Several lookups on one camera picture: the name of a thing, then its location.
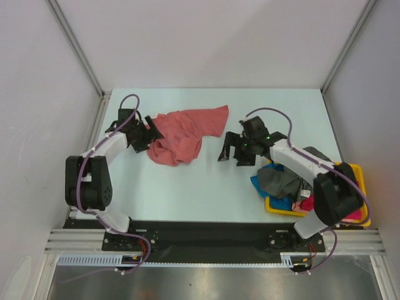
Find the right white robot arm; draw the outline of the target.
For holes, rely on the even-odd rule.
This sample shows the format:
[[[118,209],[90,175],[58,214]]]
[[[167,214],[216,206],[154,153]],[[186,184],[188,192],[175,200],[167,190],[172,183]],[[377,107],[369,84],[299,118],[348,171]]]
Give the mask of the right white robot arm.
[[[256,156],[262,156],[289,168],[312,186],[314,208],[294,223],[294,231],[288,235],[294,250],[304,250],[313,235],[339,224],[367,203],[348,163],[328,162],[297,148],[290,134],[269,132],[258,116],[241,121],[241,126],[242,133],[226,133],[219,161],[233,157],[238,166],[253,166]]]

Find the salmon pink t shirt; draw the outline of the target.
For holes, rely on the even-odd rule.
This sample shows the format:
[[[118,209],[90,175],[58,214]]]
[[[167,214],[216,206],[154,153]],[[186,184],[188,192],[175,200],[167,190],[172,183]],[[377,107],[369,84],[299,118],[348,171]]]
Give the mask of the salmon pink t shirt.
[[[199,156],[203,137],[221,137],[228,117],[227,105],[158,114],[153,122],[163,138],[150,144],[147,155],[157,164],[189,164]]]

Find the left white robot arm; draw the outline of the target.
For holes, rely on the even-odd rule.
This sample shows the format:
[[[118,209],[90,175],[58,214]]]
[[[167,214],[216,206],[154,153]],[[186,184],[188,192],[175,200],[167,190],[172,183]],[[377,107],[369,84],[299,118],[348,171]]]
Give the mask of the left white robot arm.
[[[135,109],[120,108],[117,120],[106,129],[97,145],[66,159],[66,203],[96,218],[107,231],[118,233],[116,242],[123,249],[134,248],[138,234],[129,229],[131,220],[126,214],[110,208],[113,187],[109,166],[127,148],[141,153],[163,137],[150,116],[142,117]]]

